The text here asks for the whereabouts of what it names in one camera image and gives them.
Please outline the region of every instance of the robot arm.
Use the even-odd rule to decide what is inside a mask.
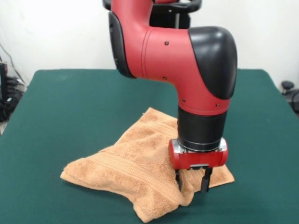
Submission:
[[[178,138],[170,140],[170,160],[175,170],[204,168],[206,192],[212,168],[228,157],[222,136],[236,81],[235,42],[221,27],[151,27],[153,6],[154,0],[113,0],[109,29],[114,61],[128,78],[176,88]],[[182,3],[171,7],[178,12],[186,8]]]

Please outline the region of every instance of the orange towel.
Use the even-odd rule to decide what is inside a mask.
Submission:
[[[179,191],[168,156],[168,142],[177,137],[177,120],[149,108],[110,147],[68,164],[61,178],[95,190],[122,195],[137,216],[150,222],[179,206],[188,206],[200,190],[203,170],[183,170]],[[214,168],[210,187],[234,182],[226,166]]]

